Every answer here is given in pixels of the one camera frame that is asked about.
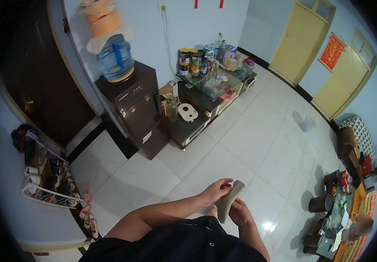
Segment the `wall outlet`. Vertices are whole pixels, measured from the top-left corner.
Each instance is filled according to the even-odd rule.
[[[167,7],[167,3],[165,1],[159,1],[158,2],[158,11],[161,11],[162,12],[162,7],[165,6],[165,8]]]

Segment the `child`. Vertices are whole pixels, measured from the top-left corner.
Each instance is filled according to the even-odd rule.
[[[368,236],[373,228],[373,219],[367,213],[362,213],[357,217],[356,222],[352,222],[348,219],[347,226],[341,234],[341,241],[348,244],[353,244],[354,241],[358,240],[361,236]]]

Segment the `power cord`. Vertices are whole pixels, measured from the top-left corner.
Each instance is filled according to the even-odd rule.
[[[170,49],[170,40],[168,38],[168,18],[167,18],[167,8],[166,6],[162,6],[162,22],[164,24],[164,39],[165,39],[165,49],[167,50],[167,55],[168,55],[168,65],[170,66],[170,70],[172,72],[172,75],[175,76],[175,71],[172,68],[171,64],[171,49]]]

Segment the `blue handle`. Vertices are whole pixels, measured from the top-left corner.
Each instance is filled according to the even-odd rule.
[[[123,57],[121,57],[120,47],[118,46],[118,41],[114,41],[112,43],[112,49],[114,51],[115,60],[117,61],[118,66],[121,69],[124,69]]]

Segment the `glass tabletop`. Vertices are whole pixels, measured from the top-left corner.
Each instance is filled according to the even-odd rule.
[[[217,70],[224,71],[224,76],[227,77],[227,81],[218,81],[216,80]],[[209,72],[205,76],[191,76],[189,73],[187,76],[183,76],[180,73],[176,75],[185,80],[186,82],[192,84],[197,89],[206,94],[210,99],[217,99],[227,91],[231,90],[239,82],[247,78],[252,73],[252,69],[247,65],[242,65],[239,70],[236,71],[226,71],[224,69],[216,69],[212,72]]]
[[[341,179],[341,167],[342,165],[340,164],[340,168],[336,171],[338,181],[340,181]],[[337,233],[340,231],[340,229],[342,229],[341,221],[343,220],[344,212],[347,212],[348,216],[350,217],[350,210],[354,196],[353,192],[354,188],[351,185],[349,193],[345,193],[340,189],[337,190],[337,195],[335,196],[334,204],[332,206],[331,216],[329,217],[328,223],[326,225],[325,233],[320,240],[320,244],[318,245],[318,254],[332,259],[337,253],[337,250],[330,251],[330,249],[334,244]]]

